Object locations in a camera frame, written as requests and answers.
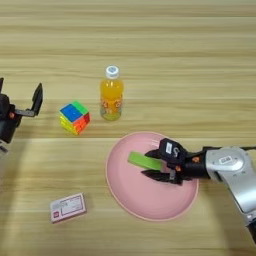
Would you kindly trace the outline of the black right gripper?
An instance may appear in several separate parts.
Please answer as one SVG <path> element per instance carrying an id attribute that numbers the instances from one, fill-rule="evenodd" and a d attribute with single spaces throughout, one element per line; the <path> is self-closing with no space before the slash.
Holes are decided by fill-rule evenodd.
<path id="1" fill-rule="evenodd" d="M 146 156 L 155 159 L 161 158 L 158 149 L 148 151 Z M 210 178 L 206 169 L 205 151 L 197 153 L 179 153 L 177 158 L 171 158 L 167 161 L 167 166 L 173 171 L 171 175 L 158 170 L 144 170 L 142 171 L 142 174 L 158 182 L 173 183 L 177 185 L 182 185 L 184 181 L 193 179 Z"/>

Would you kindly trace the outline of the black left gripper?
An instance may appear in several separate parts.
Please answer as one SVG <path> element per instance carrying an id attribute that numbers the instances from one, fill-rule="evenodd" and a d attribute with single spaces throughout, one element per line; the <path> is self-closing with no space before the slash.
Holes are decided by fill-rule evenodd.
<path id="1" fill-rule="evenodd" d="M 4 78 L 0 78 L 0 94 L 2 92 Z M 39 84 L 32 97 L 32 108 L 26 110 L 16 109 L 13 104 L 10 105 L 7 115 L 0 118 L 0 140 L 9 144 L 19 127 L 23 117 L 35 117 L 39 114 L 43 102 L 43 86 Z"/>

